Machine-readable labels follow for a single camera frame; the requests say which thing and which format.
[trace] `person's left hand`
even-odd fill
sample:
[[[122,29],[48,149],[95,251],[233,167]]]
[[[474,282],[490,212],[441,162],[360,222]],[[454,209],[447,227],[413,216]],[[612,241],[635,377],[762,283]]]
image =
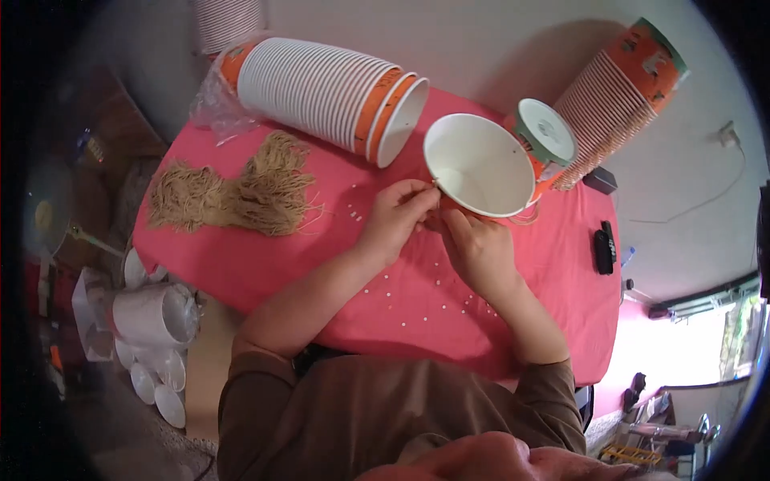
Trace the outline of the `person's left hand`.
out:
[[[356,243],[366,256],[390,266],[412,232],[419,232],[429,211],[438,207],[439,190],[421,180],[406,179],[380,191]]]

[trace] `black device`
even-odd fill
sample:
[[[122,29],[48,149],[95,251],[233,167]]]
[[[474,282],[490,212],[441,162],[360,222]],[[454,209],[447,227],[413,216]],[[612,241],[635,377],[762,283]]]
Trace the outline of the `black device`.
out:
[[[602,275],[612,274],[612,265],[618,259],[615,241],[612,239],[612,227],[609,221],[602,221],[601,229],[594,232],[594,259],[596,270]]]
[[[615,176],[604,167],[597,167],[590,171],[588,175],[583,178],[583,183],[588,187],[607,195],[610,195],[618,189],[618,183],[615,181]]]

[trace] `cup rim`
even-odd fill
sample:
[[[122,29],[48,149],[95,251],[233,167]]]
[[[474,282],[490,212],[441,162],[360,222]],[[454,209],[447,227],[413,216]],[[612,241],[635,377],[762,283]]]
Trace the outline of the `cup rim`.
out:
[[[506,135],[510,136],[511,139],[513,139],[513,141],[516,142],[517,145],[519,145],[519,147],[521,148],[521,151],[524,153],[524,156],[527,158],[527,162],[526,162],[527,167],[528,167],[527,172],[530,174],[530,177],[532,179],[531,188],[530,188],[529,194],[527,195],[527,202],[525,202],[524,205],[521,206],[520,209],[518,209],[518,210],[516,210],[514,212],[506,212],[504,214],[493,214],[491,212],[485,212],[485,211],[483,211],[481,209],[473,207],[472,205],[467,204],[466,202],[464,202],[462,199],[459,199],[458,197],[455,197],[454,195],[451,195],[449,192],[444,190],[444,187],[441,185],[440,180],[437,179],[437,176],[436,176],[435,172],[433,171],[433,169],[431,168],[430,163],[428,162],[427,143],[428,143],[428,140],[430,139],[430,131],[437,124],[439,124],[439,122],[442,122],[445,119],[452,118],[452,117],[474,117],[476,119],[481,119],[482,121],[484,121],[486,123],[494,125],[494,127],[496,127],[497,129],[500,129],[502,132],[505,132]],[[431,126],[429,127],[427,132],[425,132],[425,139],[423,140],[423,157],[425,159],[425,165],[428,168],[428,172],[430,173],[430,177],[433,179],[434,184],[439,189],[441,189],[441,192],[443,192],[447,197],[449,197],[450,199],[454,200],[455,202],[457,202],[457,204],[459,204],[460,206],[464,207],[465,209],[468,209],[469,211],[471,211],[473,213],[476,213],[476,214],[479,214],[479,215],[483,215],[484,217],[490,217],[492,219],[502,219],[502,218],[506,218],[506,217],[512,217],[513,215],[518,214],[519,212],[523,211],[524,209],[526,209],[528,207],[529,201],[530,201],[530,199],[532,199],[532,195],[534,194],[534,187],[535,187],[534,168],[532,167],[532,162],[530,162],[529,156],[527,155],[527,151],[524,149],[524,146],[521,144],[521,142],[519,142],[516,139],[516,137],[514,137],[502,125],[499,125],[497,122],[494,122],[494,121],[492,121],[490,119],[487,119],[486,117],[482,117],[480,115],[475,115],[475,114],[463,113],[463,112],[456,113],[456,114],[449,114],[449,115],[445,115],[445,116],[441,117],[440,119],[435,121],[433,124],[431,124]]]

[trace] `fan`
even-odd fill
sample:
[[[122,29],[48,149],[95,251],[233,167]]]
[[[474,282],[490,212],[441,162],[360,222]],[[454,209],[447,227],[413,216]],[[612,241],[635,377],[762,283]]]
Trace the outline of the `fan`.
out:
[[[72,221],[72,172],[57,159],[36,165],[27,181],[24,205],[24,246],[41,258],[53,257],[67,235],[123,257],[123,252],[84,232]]]

